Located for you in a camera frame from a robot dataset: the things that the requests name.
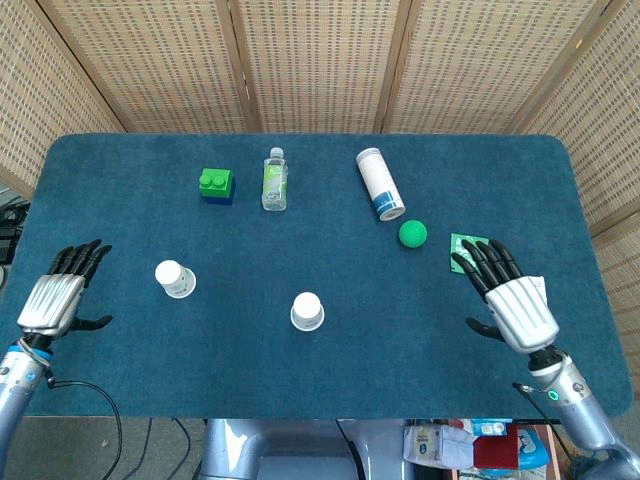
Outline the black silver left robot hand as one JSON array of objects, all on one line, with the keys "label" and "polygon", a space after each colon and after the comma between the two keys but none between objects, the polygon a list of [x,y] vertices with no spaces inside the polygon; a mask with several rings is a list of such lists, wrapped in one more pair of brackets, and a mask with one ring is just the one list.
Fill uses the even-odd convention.
[{"label": "black silver left robot hand", "polygon": [[60,250],[26,300],[17,320],[21,330],[26,335],[54,340],[69,331],[95,331],[108,325],[111,315],[86,320],[78,318],[76,312],[100,262],[111,249],[111,245],[101,245],[96,239]]}]

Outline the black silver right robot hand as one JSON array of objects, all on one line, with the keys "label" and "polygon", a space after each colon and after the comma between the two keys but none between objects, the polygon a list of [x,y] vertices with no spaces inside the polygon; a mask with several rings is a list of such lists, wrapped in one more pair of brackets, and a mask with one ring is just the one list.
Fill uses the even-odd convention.
[{"label": "black silver right robot hand", "polygon": [[451,259],[467,275],[495,322],[489,326],[468,318],[466,324],[520,354],[533,355],[550,347],[559,325],[534,278],[524,275],[510,251],[495,239],[488,243],[464,239],[461,244],[471,258],[454,252]]}]

